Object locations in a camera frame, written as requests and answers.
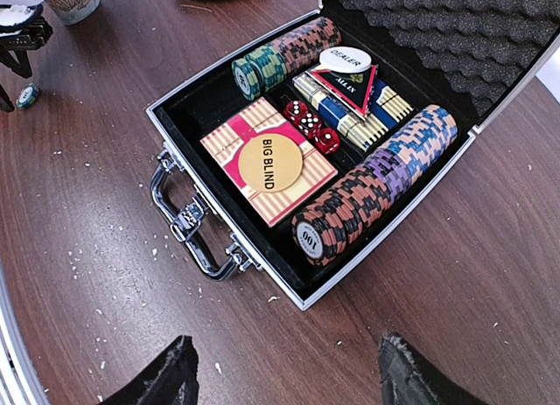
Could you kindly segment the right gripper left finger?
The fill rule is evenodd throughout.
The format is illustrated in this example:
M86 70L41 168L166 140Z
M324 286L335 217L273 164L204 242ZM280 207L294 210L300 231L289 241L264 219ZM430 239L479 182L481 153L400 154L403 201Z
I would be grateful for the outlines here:
M101 404L197 404L198 364L192 337L180 335L131 382Z

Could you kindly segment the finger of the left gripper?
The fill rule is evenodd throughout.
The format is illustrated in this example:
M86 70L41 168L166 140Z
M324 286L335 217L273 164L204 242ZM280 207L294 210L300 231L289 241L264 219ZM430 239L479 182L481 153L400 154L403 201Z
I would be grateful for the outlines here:
M2 85L0 85L0 110L6 113L14 110L14 105Z
M14 51L14 56L5 48L0 50L0 61L16 75L28 79L32 77L32 68L27 51Z

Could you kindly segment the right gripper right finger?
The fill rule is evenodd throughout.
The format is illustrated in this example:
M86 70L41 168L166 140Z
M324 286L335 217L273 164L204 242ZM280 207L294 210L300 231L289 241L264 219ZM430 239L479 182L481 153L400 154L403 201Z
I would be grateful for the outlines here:
M381 337L378 366L383 404L486 404L449 379L397 332Z

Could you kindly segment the green poker chip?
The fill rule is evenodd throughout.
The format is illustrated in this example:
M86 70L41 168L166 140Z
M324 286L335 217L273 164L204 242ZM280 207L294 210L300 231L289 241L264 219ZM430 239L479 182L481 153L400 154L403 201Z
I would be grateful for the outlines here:
M28 109L31 107L38 99L40 95L39 86L35 83L29 83L20 91L16 105L18 109Z

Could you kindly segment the black poker chip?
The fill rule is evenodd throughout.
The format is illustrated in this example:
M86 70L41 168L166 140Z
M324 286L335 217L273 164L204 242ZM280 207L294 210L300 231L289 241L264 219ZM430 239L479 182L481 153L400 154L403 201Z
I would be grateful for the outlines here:
M292 236L314 266L326 266L347 247L342 220L326 206L304 208L292 218Z

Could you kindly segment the red Texas Hold'em card box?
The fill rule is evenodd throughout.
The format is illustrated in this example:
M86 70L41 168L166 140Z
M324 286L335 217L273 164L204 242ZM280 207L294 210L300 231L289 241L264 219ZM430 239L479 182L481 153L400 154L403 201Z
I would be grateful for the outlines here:
M200 142L268 227L287 217L338 174L263 97Z

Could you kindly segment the yellow round button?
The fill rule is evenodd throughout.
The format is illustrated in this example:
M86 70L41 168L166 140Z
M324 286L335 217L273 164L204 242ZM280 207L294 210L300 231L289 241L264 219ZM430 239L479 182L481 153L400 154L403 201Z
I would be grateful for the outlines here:
M238 166L250 188L259 192L280 192L298 180L303 170L303 155L289 137L265 134L244 145Z

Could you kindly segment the aluminium poker case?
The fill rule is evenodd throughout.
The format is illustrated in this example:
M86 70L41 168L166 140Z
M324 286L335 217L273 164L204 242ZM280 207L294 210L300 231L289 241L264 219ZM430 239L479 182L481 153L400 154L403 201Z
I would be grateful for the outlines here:
M559 0L318 0L149 106L153 202L204 276L306 310L558 46Z

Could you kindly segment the red die front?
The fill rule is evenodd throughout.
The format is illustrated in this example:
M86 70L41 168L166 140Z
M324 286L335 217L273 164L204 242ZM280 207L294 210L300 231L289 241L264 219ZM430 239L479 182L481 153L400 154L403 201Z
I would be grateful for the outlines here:
M315 147L324 155L330 155L340 148L340 138L334 129L321 128L314 137Z

